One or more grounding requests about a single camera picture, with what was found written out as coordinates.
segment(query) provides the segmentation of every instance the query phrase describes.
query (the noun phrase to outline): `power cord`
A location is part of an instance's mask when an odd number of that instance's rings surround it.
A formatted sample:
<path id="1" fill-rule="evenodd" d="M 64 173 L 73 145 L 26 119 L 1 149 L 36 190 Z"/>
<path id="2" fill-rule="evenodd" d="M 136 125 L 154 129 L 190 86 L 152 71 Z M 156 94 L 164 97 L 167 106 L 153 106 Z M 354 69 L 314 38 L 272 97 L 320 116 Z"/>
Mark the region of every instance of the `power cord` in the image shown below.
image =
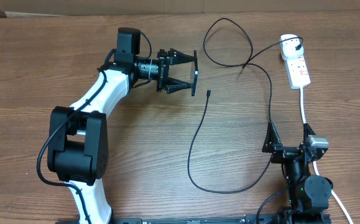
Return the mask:
<path id="1" fill-rule="evenodd" d="M 300 87 L 300 112 L 301 112 L 301 115 L 302 115 L 303 124 L 306 124 L 307 121 L 305 119 L 305 112 L 304 112 L 304 90 L 303 90 L 302 86 Z M 316 161 L 312 162 L 312 166 L 314 167 L 315 175 L 320 175 L 319 171 L 318 171 L 318 166 L 316 164 Z M 347 218 L 348 222 L 350 224 L 354 224 L 353 220 L 351 219 L 351 216 L 349 215 L 349 213 L 346 210 L 346 207 L 343 205 L 343 203 L 341 202 L 340 198 L 336 195 L 334 190 L 331 191 L 331 194 L 336 199 L 337 203 L 340 205 L 340 208 L 342 209 L 342 211 L 346 215 L 346 218 Z"/>
<path id="2" fill-rule="evenodd" d="M 80 198 L 80 202 L 81 202 L 81 207 L 83 208 L 83 211 L 85 213 L 85 217 L 86 217 L 86 220 L 89 224 L 91 224 L 91 220 L 90 220 L 90 216 L 88 215 L 88 212 L 87 212 L 87 208 L 86 208 L 86 203 L 85 203 L 85 200 L 83 198 L 83 194 L 81 193 L 81 189 L 79 189 L 76 185 L 74 184 L 68 184 L 68 183 L 59 183 L 59 182 L 52 182 L 52 181 L 49 181 L 47 180 L 46 178 L 44 178 L 41 170 L 40 170 L 40 164 L 42 162 L 42 157 L 43 157 L 43 154 L 47 148 L 47 146 L 50 144 L 50 141 L 51 139 L 58 133 L 58 131 L 63 128 L 64 126 L 67 125 L 67 123 L 77 114 L 79 113 L 82 109 L 84 109 L 86 106 L 88 106 L 92 101 L 93 99 L 98 95 L 98 93 L 100 93 L 100 91 L 104 88 L 105 84 L 107 83 L 107 78 L 106 78 L 106 74 L 104 72 L 104 69 L 103 68 L 106 68 L 106 64 L 104 64 L 103 66 L 101 66 L 98 71 L 101 72 L 103 75 L 104 75 L 104 80 L 101 84 L 101 86 L 97 89 L 97 91 L 95 91 L 95 93 L 88 99 L 86 100 L 86 102 L 84 104 L 82 104 L 78 109 L 76 109 L 70 116 L 68 116 L 68 118 L 62 123 L 59 125 L 59 127 L 50 135 L 50 137 L 48 137 L 48 139 L 46 140 L 46 142 L 44 143 L 42 149 L 40 150 L 39 152 L 39 156 L 37 157 L 37 163 L 36 163 L 36 171 L 37 171 L 37 175 L 39 176 L 40 180 L 42 182 L 44 182 L 45 184 L 48 184 L 48 185 L 52 185 L 52 186 L 59 186 L 59 187 L 70 187 L 70 188 L 73 188 L 76 190 L 76 194 L 79 195 L 79 198 Z"/>
<path id="3" fill-rule="evenodd" d="M 222 20 L 227 20 L 229 22 L 232 22 L 234 25 L 236 25 L 242 32 L 243 34 L 246 36 L 247 40 L 249 41 L 249 44 L 250 44 L 250 48 L 251 48 L 251 53 L 250 53 L 250 56 L 249 58 L 247 59 L 247 61 L 245 63 L 241 63 L 241 64 L 236 64 L 236 65 L 226 65 L 226 64 L 223 64 L 223 63 L 219 63 L 217 61 L 215 61 L 214 59 L 212 59 L 209 54 L 207 53 L 206 51 L 206 38 L 210 32 L 210 30 L 217 24 L 217 22 L 219 21 L 222 21 Z M 302 43 L 303 43 L 303 39 L 301 37 L 292 37 L 292 38 L 289 38 L 289 39 L 286 39 L 286 40 L 281 40 L 279 42 L 276 42 L 266 48 L 264 48 L 263 50 L 261 50 L 260 52 L 256 53 L 255 55 L 253 55 L 253 44 L 252 44 L 252 40 L 250 39 L 249 35 L 246 33 L 246 31 L 241 27 L 239 26 L 236 22 L 232 21 L 231 19 L 228 19 L 228 18 L 220 18 L 218 19 L 216 22 L 214 22 L 210 28 L 208 29 L 208 31 L 206 32 L 206 35 L 205 35 L 205 38 L 203 39 L 203 51 L 205 52 L 206 56 L 212 61 L 214 62 L 215 64 L 217 65 L 220 65 L 220 66 L 224 66 L 224 67 L 242 67 L 242 69 L 246 66 L 246 65 L 253 65 L 259 69 L 261 69 L 266 75 L 267 75 L 267 78 L 268 78 L 268 81 L 269 81 L 269 85 L 270 85 L 270 95 L 269 95 L 269 103 L 268 103 L 268 120 L 269 122 L 272 123 L 272 120 L 271 120 L 271 101 L 272 101 L 272 81 L 271 81 L 271 77 L 269 76 L 269 74 L 267 73 L 267 71 L 265 71 L 260 65 L 256 65 L 254 63 L 250 63 L 250 61 L 252 59 L 254 59 L 256 56 L 258 56 L 259 54 L 263 53 L 264 51 L 270 49 L 271 47 L 275 46 L 275 45 L 278 45 L 282 42 L 285 42 L 285 41 L 288 41 L 288 40 L 291 40 L 291 39 L 300 39 L 300 44 L 298 46 L 296 46 L 296 49 L 299 49 L 301 48 L 302 46 Z M 233 190 L 233 191 L 219 191 L 219 190 L 209 190 L 209 189 L 205 189 L 203 187 L 200 187 L 199 185 L 197 185 L 192 177 L 191 177 L 191 173 L 190 173 L 190 158 L 191 158 L 191 152 L 192 152 L 192 146 L 193 146 L 193 143 L 196 139 L 196 136 L 202 126 L 202 123 L 203 123 L 203 120 L 205 118 L 205 115 L 206 115 L 206 111 L 207 111 L 207 105 L 208 105 L 208 102 L 209 102 L 209 97 L 210 97 L 210 93 L 211 91 L 208 90 L 207 91 L 207 100 L 206 100 L 206 106 L 205 106 L 205 111 L 203 112 L 203 116 L 202 116 L 202 119 L 200 121 L 200 124 L 199 124 L 199 127 L 198 129 L 196 130 L 195 132 L 195 135 L 193 136 L 193 139 L 192 139 L 192 142 L 191 142 L 191 146 L 190 146 L 190 151 L 188 153 L 188 165 L 187 165 L 187 169 L 188 169 L 188 177 L 190 178 L 192 184 L 200 189 L 200 190 L 203 190 L 205 192 L 209 192 L 209 193 L 216 193 L 216 194 L 234 194 L 234 193 L 240 193 L 240 192 L 243 192 L 243 191 L 246 191 L 246 190 L 249 190 L 250 188 L 252 188 L 253 186 L 255 186 L 258 181 L 260 181 L 260 179 L 262 178 L 262 176 L 265 174 L 265 172 L 267 171 L 270 163 L 271 163 L 271 159 L 272 159 L 272 155 L 271 155 L 271 158 L 268 160 L 268 163 L 267 163 L 267 166 L 265 167 L 265 169 L 262 171 L 261 175 L 257 178 L 257 180 L 255 180 L 251 185 L 248 185 L 247 187 L 245 188 L 242 188 L 242 189 L 239 189 L 239 190 Z"/>

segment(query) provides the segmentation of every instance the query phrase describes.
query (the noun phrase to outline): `tabletop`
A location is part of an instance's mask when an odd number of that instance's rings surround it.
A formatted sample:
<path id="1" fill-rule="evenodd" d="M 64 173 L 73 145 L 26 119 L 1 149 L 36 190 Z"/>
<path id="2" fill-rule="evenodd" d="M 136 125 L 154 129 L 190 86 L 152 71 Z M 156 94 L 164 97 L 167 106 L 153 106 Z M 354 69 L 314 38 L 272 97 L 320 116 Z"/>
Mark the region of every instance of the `tabletop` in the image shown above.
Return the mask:
<path id="1" fill-rule="evenodd" d="M 108 119 L 109 164 L 103 177 L 115 217 L 238 217 L 256 213 L 285 187 L 277 164 L 239 194 L 206 193 L 188 179 L 188 150 L 207 89 L 209 108 L 190 165 L 195 182 L 214 190 L 239 189 L 259 176 L 270 157 L 261 152 L 269 100 L 266 75 L 255 67 L 220 67 L 203 53 L 206 31 L 220 17 L 243 27 L 255 52 L 282 34 L 304 38 L 312 81 L 305 88 L 307 121 L 330 142 L 318 168 L 360 223 L 360 11 L 0 19 L 0 223 L 77 218 L 70 191 L 39 180 L 36 158 L 48 137 L 52 109 L 69 106 L 88 91 L 98 77 L 96 68 L 116 46 L 119 27 L 143 31 L 154 55 L 159 49 L 197 50 L 200 77 L 194 97 L 189 91 L 158 93 L 150 84 L 131 90 L 115 107 Z M 220 22 L 211 34 L 206 48 L 213 58 L 245 62 L 250 46 L 237 27 Z M 147 55 L 148 45 L 141 42 L 141 55 Z M 297 146 L 302 141 L 299 92 L 289 87 L 280 47 L 253 62 L 271 76 L 272 120 L 282 141 Z M 189 73 L 186 64 L 170 69 L 182 80 Z M 44 176 L 58 180 L 45 158 Z M 283 195 L 262 212 L 287 205 Z M 346 223 L 333 198 L 325 213 L 333 223 Z"/>

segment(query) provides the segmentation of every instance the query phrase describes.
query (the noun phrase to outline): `power plug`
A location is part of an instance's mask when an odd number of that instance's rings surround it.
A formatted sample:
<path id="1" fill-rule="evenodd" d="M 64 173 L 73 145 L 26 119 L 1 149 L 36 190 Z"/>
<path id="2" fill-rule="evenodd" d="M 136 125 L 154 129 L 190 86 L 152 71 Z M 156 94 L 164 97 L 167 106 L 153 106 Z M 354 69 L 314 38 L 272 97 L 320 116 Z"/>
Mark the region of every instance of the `power plug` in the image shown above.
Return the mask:
<path id="1" fill-rule="evenodd" d="M 297 37 L 293 34 L 285 34 L 280 37 L 281 40 Z M 304 59 L 304 48 L 296 50 L 296 46 L 300 44 L 298 39 L 292 39 L 280 43 L 281 55 L 285 60 L 285 68 L 289 79 L 290 88 L 293 90 L 306 87 L 311 83 L 308 74 L 307 65 Z"/>
<path id="2" fill-rule="evenodd" d="M 280 36 L 280 40 L 287 40 L 290 38 L 297 37 L 294 34 L 284 34 Z M 280 43 L 280 54 L 284 60 L 297 59 L 304 54 L 304 47 L 301 46 L 300 49 L 297 47 L 300 45 L 299 39 L 291 39 L 285 42 Z"/>

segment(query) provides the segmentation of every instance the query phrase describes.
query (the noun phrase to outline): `wooden table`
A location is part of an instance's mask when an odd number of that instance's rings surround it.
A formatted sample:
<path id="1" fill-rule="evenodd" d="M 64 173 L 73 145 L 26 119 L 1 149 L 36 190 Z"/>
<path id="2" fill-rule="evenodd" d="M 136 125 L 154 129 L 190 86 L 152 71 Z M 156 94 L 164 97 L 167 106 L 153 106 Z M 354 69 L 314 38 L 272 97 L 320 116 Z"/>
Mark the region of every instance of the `wooden table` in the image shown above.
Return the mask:
<path id="1" fill-rule="evenodd" d="M 209 194 L 188 179 L 188 150 L 208 88 L 210 105 L 192 155 L 195 181 L 209 189 L 238 189 L 253 182 L 269 158 L 261 152 L 269 97 L 265 74 L 254 67 L 242 73 L 219 67 L 202 51 L 207 29 L 220 17 L 238 22 L 255 52 L 282 34 L 304 38 L 312 80 L 305 89 L 307 121 L 330 142 L 318 167 L 360 223 L 360 11 L 0 19 L 0 223 L 77 217 L 68 189 L 39 180 L 36 158 L 48 137 L 51 110 L 77 101 L 95 82 L 96 68 L 116 46 L 118 27 L 141 29 L 155 53 L 171 47 L 187 54 L 197 49 L 200 79 L 195 97 L 189 91 L 157 93 L 154 84 L 132 90 L 109 117 L 110 155 L 103 179 L 116 217 L 240 216 L 256 213 L 268 196 L 283 188 L 277 164 L 241 194 Z M 243 63 L 250 49 L 240 30 L 228 22 L 215 30 L 208 42 L 211 56 Z M 141 48 L 146 55 L 146 41 Z M 296 146 L 302 140 L 299 93 L 289 88 L 279 52 L 274 47 L 254 63 L 272 77 L 272 119 L 280 137 Z M 187 80 L 189 69 L 175 66 L 170 75 Z M 45 160 L 42 172 L 57 180 Z M 263 213 L 287 204 L 284 195 L 267 204 Z M 346 223 L 333 198 L 326 213 L 333 223 Z"/>

